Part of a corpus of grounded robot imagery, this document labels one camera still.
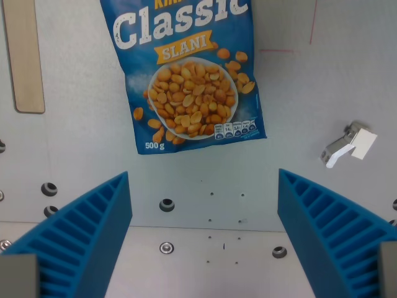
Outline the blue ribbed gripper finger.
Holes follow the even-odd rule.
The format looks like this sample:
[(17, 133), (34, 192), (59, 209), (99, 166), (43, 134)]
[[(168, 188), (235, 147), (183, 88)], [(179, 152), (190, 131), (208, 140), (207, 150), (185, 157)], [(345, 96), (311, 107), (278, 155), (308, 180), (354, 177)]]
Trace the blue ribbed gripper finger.
[(2, 255), (35, 255), (40, 297), (105, 297), (131, 219), (128, 173), (38, 224)]
[(378, 249), (396, 240), (396, 227), (285, 169), (277, 213), (316, 297), (381, 296)]

